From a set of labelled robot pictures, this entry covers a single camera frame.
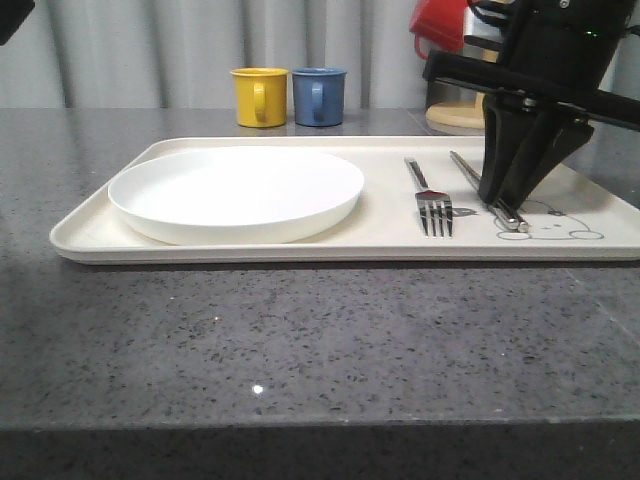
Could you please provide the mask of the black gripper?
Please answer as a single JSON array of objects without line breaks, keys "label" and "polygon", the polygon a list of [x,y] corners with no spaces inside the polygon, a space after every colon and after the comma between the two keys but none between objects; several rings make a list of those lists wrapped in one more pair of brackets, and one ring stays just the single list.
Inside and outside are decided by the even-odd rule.
[{"label": "black gripper", "polygon": [[[436,52],[429,82],[507,93],[620,127],[639,124],[638,101],[600,89],[619,41],[633,32],[633,1],[471,1],[473,15],[500,29],[495,62]],[[485,151],[479,194],[517,209],[565,158],[591,139],[586,120],[527,112],[504,95],[483,101]]]}]

